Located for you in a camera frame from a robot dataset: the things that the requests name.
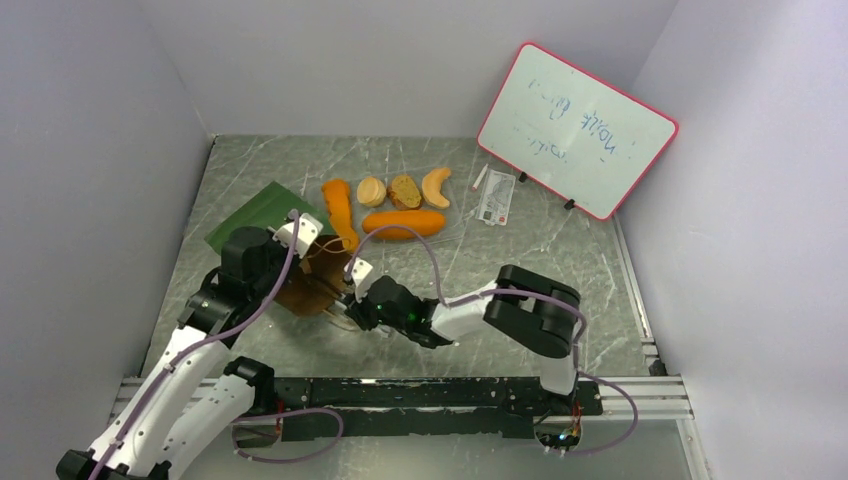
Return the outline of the green paper bag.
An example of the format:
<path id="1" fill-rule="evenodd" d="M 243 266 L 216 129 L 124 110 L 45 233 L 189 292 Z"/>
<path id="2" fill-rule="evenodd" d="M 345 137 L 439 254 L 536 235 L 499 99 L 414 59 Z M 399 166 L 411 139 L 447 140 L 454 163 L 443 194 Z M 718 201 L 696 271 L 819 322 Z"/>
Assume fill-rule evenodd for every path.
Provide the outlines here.
<path id="1" fill-rule="evenodd" d="M 324 223 L 304 259 L 294 247 L 272 239 L 271 230 L 282 226 L 291 210 Z M 351 253 L 325 215 L 275 181 L 214 227 L 205 241 L 220 264 L 202 282 L 200 298 L 211 302 L 211 312 L 200 319 L 216 331 L 229 330 L 253 315 L 282 273 L 286 276 L 273 300 L 297 317 L 318 315 L 344 294 L 343 269 Z"/>

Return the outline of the orange fake baguette loaf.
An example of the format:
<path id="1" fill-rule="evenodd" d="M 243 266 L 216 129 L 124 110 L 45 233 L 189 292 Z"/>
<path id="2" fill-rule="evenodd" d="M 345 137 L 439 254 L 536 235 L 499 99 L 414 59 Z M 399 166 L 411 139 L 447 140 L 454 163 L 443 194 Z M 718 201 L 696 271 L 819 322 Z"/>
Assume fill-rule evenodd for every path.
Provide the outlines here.
<path id="1" fill-rule="evenodd" d="M 422 237 L 439 233 L 447 223 L 446 217 L 430 210 L 384 211 L 367 215 L 361 227 L 367 234 L 379 230 L 376 237 L 381 240 L 406 240 L 414 237 L 413 232 Z"/>

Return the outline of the round tan fake bun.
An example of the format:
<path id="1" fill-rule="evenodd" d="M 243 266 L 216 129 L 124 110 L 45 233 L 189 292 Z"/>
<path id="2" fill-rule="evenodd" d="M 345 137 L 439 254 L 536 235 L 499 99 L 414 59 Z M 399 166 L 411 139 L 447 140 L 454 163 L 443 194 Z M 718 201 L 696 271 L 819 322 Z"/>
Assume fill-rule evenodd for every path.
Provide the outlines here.
<path id="1" fill-rule="evenodd" d="M 374 176 L 363 178 L 357 186 L 357 201 L 368 208 L 381 206 L 387 196 L 387 187 L 384 182 Z"/>

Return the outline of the orange fake bread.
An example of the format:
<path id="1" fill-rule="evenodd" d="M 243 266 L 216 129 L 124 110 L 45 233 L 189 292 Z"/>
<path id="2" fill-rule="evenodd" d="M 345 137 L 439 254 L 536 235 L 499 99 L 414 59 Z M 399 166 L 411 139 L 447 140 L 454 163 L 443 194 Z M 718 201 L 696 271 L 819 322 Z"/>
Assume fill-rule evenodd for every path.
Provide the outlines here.
<path id="1" fill-rule="evenodd" d="M 325 182 L 321 191 L 330 225 L 344 249 L 349 253 L 355 252 L 359 246 L 359 235 L 353 227 L 349 184 L 342 179 L 333 179 Z"/>

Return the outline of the tan fake croissant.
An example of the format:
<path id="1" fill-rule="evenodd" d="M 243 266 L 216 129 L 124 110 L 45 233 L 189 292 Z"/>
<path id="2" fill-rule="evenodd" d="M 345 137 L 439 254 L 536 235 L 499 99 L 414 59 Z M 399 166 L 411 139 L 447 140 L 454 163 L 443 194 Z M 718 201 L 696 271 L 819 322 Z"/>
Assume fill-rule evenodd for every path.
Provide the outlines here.
<path id="1" fill-rule="evenodd" d="M 450 207 L 451 202 L 442 193 L 442 186 L 451 174 L 452 171 L 450 168 L 440 167 L 431 170 L 423 177 L 421 181 L 421 194 L 429 206 L 440 210 Z"/>

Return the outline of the white ruler package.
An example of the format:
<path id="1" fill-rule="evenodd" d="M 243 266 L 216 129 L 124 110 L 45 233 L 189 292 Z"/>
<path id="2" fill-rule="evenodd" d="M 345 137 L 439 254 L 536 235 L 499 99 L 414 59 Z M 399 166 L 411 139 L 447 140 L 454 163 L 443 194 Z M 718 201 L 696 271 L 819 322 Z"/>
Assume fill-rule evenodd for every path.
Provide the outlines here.
<path id="1" fill-rule="evenodd" d="M 490 226 L 505 226 L 516 183 L 512 174 L 489 170 L 480 187 L 476 219 Z"/>

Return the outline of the silver metal tongs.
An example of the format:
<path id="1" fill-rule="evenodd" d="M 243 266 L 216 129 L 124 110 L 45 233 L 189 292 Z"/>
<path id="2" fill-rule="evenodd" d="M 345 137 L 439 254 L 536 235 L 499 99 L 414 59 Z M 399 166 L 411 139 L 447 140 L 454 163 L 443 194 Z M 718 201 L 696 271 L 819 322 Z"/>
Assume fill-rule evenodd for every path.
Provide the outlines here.
<path id="1" fill-rule="evenodd" d="M 334 326 L 350 332 L 375 332 L 381 338 L 390 338 L 392 333 L 380 323 L 376 307 L 368 300 L 356 301 L 353 293 L 344 293 L 323 312 Z"/>

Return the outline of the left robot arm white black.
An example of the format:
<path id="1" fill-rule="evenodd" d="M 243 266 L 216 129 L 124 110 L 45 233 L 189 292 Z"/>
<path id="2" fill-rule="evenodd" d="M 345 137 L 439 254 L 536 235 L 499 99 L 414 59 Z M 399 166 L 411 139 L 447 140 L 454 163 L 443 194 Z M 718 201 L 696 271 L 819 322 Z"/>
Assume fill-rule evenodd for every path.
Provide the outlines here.
<path id="1" fill-rule="evenodd" d="M 273 409 L 271 367 L 241 357 L 206 398 L 190 401 L 238 335 L 275 299 L 322 225 L 308 215 L 277 229 L 233 230 L 220 264 L 187 301 L 164 353 L 127 406 L 85 450 L 58 462 L 61 479 L 179 479 L 237 417 Z"/>

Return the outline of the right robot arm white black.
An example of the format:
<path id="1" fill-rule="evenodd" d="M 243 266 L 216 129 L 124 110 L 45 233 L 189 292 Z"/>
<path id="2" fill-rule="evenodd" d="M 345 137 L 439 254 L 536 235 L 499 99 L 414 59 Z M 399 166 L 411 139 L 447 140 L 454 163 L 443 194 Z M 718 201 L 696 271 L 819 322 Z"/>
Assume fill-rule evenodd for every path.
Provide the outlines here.
<path id="1" fill-rule="evenodd" d="M 577 290 L 516 265 L 485 286 L 454 299 L 414 295 L 388 275 L 352 269 L 353 287 L 339 301 L 343 315 L 363 331 L 395 331 L 429 349 L 494 330 L 540 359 L 539 398 L 550 413 L 572 413 L 578 399 L 579 337 L 586 329 Z"/>

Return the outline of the white pink marker pen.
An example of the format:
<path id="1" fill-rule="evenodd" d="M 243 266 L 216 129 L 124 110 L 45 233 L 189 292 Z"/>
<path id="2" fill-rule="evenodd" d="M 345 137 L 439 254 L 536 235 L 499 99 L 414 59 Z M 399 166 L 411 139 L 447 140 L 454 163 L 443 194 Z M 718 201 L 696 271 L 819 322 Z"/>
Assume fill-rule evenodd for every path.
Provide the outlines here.
<path id="1" fill-rule="evenodd" d="M 483 167 L 481 168 L 480 172 L 478 173 L 477 177 L 475 178 L 474 182 L 470 186 L 471 191 L 477 191 L 479 189 L 481 183 L 483 182 L 483 180 L 485 179 L 485 177 L 488 173 L 488 170 L 489 170 L 489 165 L 484 164 Z"/>

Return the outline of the pink framed whiteboard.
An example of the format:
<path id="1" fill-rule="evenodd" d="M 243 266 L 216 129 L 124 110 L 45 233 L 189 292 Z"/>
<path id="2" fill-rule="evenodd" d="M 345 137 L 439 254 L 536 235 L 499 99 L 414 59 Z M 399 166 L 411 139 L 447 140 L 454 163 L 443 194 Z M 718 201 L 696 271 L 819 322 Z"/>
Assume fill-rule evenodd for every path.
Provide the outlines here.
<path id="1" fill-rule="evenodd" d="M 667 114 L 527 42 L 477 143 L 572 207 L 607 220 L 678 131 Z"/>

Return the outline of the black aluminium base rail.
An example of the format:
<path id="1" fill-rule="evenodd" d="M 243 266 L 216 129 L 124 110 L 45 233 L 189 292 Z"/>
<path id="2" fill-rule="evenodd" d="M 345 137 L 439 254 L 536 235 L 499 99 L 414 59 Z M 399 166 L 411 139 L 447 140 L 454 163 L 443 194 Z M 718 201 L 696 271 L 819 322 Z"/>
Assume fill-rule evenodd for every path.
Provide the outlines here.
<path id="1" fill-rule="evenodd" d="M 252 420 L 236 426 L 239 446 L 311 441 L 337 432 L 346 437 L 499 434 L 573 446 L 595 421 L 626 428 L 634 418 L 645 422 L 694 416 L 676 377 L 620 377 L 605 384 L 581 379 L 565 400 L 545 392 L 536 377 L 278 377 L 275 389 L 277 410 L 331 409 L 344 425 L 316 412 Z"/>

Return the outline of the aluminium side rail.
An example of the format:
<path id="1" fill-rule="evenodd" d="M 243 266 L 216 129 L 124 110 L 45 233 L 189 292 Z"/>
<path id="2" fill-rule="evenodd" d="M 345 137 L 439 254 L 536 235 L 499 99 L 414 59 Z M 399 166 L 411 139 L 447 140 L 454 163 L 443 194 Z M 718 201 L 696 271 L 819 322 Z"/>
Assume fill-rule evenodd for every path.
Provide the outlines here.
<path id="1" fill-rule="evenodd" d="M 616 248 L 622 265 L 625 286 L 630 298 L 631 308 L 635 316 L 637 330 L 640 337 L 642 356 L 648 374 L 653 377 L 668 376 L 666 364 L 661 358 L 656 338 L 653 334 L 647 315 L 634 264 L 625 238 L 624 229 L 616 215 L 612 217 L 611 224 L 613 225 L 615 233 Z"/>

